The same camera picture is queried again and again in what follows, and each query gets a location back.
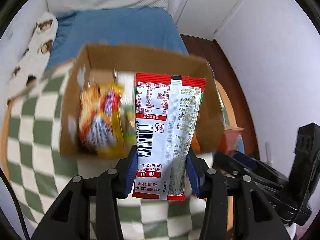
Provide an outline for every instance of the brown floor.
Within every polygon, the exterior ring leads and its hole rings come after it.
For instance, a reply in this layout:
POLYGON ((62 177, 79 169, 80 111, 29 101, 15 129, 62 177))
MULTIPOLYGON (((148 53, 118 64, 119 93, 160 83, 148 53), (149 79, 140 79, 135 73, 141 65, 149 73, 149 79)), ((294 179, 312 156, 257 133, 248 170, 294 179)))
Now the brown floor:
POLYGON ((247 101, 219 44, 216 40, 208 41, 186 35, 181 35, 181 37, 190 54, 204 57, 209 62, 216 80, 222 85, 231 101, 238 127, 244 128, 242 138, 245 154, 253 153, 253 156, 259 159, 257 138, 247 101))

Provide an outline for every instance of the metal bolt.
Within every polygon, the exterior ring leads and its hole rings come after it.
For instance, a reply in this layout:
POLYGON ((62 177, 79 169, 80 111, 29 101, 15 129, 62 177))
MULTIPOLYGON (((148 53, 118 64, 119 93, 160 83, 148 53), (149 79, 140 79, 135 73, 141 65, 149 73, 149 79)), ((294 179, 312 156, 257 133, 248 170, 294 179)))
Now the metal bolt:
POLYGON ((244 175, 244 176, 242 177, 242 179, 243 179, 244 181, 246 181, 246 182, 250 182, 250 181, 251 181, 251 177, 250 177, 249 175, 244 175))
POLYGON ((80 176, 74 176, 74 177, 72 178, 72 181, 73 181, 73 182, 79 182, 79 181, 81 181, 81 177, 80 177, 80 176))
POLYGON ((118 171, 116 169, 113 169, 113 168, 108 170, 108 174, 110 174, 110 175, 116 174, 117 172, 118 171))
POLYGON ((216 174, 216 170, 214 169, 214 168, 209 168, 209 169, 207 169, 207 173, 209 173, 209 174, 211 174, 211 175, 214 175, 214 174, 216 174))

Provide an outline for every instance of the barcode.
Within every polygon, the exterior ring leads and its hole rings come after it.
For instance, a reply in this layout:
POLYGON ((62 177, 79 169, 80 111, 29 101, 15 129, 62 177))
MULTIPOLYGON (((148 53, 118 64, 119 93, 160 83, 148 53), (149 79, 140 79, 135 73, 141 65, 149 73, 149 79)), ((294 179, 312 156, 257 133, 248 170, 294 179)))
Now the barcode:
POLYGON ((151 157, 153 125, 139 124, 137 135, 138 157, 151 157))

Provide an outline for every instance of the nutrition facts table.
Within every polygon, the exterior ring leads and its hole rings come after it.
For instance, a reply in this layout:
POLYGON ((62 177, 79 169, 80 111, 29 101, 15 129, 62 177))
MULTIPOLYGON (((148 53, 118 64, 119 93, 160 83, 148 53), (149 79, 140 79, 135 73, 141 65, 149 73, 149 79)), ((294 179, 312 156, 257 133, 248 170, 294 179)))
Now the nutrition facts table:
POLYGON ((166 120, 170 85, 139 82, 136 118, 166 120))

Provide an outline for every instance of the door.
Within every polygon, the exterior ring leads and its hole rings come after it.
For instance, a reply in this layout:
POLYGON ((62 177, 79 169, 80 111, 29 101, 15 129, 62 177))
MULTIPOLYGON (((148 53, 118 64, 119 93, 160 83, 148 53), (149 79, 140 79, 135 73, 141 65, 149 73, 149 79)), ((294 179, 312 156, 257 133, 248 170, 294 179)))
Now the door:
POLYGON ((177 22, 179 33, 212 40, 215 31, 237 2, 238 0, 187 0, 177 22))

